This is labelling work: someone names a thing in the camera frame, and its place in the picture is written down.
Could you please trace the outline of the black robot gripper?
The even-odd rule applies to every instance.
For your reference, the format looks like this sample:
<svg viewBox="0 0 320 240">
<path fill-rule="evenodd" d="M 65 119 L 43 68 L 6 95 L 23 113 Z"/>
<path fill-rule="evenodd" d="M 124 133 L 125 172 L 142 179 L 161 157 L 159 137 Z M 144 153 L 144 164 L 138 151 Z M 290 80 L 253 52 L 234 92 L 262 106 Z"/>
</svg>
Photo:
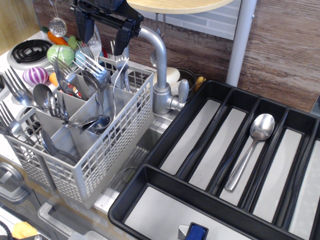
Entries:
<svg viewBox="0 0 320 240">
<path fill-rule="evenodd" d="M 140 33 L 144 17 L 126 0 L 73 0 L 70 4 L 75 15 L 79 38 L 87 44 L 92 38 L 95 22 L 118 30 L 114 55 L 122 55 L 131 38 Z"/>
</svg>

